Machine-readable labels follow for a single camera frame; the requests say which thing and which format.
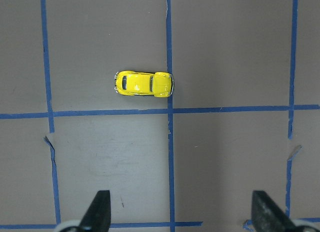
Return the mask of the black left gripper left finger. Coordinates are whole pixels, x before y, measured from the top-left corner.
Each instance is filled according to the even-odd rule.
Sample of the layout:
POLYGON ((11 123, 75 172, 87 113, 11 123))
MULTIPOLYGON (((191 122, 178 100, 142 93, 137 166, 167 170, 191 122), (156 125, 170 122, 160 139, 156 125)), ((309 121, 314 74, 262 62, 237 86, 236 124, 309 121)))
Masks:
POLYGON ((79 223, 80 231, 107 232, 111 225, 111 195, 99 190, 79 223))

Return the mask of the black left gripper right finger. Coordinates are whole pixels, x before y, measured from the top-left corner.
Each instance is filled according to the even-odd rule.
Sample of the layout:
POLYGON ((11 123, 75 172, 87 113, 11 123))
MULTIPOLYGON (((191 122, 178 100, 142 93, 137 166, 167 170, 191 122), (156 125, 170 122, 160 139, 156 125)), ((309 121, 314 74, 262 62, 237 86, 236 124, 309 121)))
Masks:
POLYGON ((295 231, 296 229, 295 224, 265 191, 252 192, 251 208, 251 220, 255 231, 295 231))

